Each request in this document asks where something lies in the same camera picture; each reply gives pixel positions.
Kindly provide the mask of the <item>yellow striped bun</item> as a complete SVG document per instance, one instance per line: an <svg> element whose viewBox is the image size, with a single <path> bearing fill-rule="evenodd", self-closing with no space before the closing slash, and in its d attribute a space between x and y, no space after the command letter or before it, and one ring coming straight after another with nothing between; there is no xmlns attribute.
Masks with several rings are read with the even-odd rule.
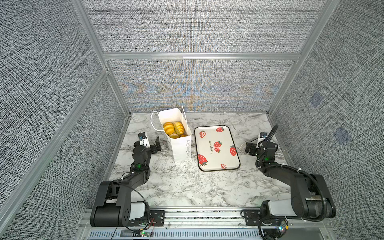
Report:
<svg viewBox="0 0 384 240"><path fill-rule="evenodd" d="M170 137L171 139L178 139L178 138L180 138L181 136L178 135L178 134L176 134L176 133L172 133L172 134L169 135L169 137Z"/></svg>
<svg viewBox="0 0 384 240"><path fill-rule="evenodd" d="M163 129L168 136L175 133L175 127L174 127L173 123L171 123L171 122L164 123Z"/></svg>

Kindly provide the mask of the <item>white paper gift bag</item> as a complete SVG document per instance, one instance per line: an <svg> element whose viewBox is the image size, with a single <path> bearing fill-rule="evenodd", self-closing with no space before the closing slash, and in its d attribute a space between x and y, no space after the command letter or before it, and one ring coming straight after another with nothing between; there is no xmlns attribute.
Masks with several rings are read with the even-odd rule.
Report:
<svg viewBox="0 0 384 240"><path fill-rule="evenodd" d="M156 128L153 117L157 115L159 119L159 123L161 124L161 128ZM153 111L151 114L151 125L157 132L164 132L166 139L168 141L168 146L172 152L173 160L176 164L185 162L192 158L192 131L188 125L186 112L184 110L183 105L181 105L181 109L174 108L163 111ZM166 123L175 123L180 122L184 127L185 137L179 137L177 139L172 139L164 129L164 124Z"/></svg>

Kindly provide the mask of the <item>long striped croissant bread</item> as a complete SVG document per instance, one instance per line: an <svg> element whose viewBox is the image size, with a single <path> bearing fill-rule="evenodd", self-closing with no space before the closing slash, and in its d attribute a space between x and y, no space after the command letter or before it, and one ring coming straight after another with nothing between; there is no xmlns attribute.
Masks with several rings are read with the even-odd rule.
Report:
<svg viewBox="0 0 384 240"><path fill-rule="evenodd" d="M182 136L185 133L185 128L181 122L173 122L175 132L179 136Z"/></svg>

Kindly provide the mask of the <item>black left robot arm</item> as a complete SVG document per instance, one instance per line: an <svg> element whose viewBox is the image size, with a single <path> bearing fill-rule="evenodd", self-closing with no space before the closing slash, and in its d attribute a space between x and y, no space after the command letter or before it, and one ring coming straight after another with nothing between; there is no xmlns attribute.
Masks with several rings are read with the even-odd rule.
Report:
<svg viewBox="0 0 384 240"><path fill-rule="evenodd" d="M160 138L156 138L153 145L134 144L134 162L130 171L119 179L100 183L90 216L92 227L128 227L134 220L143 220L144 226L149 225L151 212L148 201L133 202L132 192L147 183L151 156L161 150Z"/></svg>

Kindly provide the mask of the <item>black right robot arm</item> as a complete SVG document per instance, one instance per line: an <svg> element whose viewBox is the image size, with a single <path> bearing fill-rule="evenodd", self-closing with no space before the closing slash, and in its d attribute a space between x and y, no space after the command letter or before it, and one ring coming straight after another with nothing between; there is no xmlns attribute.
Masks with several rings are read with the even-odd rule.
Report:
<svg viewBox="0 0 384 240"><path fill-rule="evenodd" d="M268 142L264 147L264 143L266 141L247 142L245 152L257 157L255 165L261 173L290 186L291 193L286 200L264 201L261 217L290 217L312 222L334 218L337 210L324 177L278 164L275 161L278 145Z"/></svg>

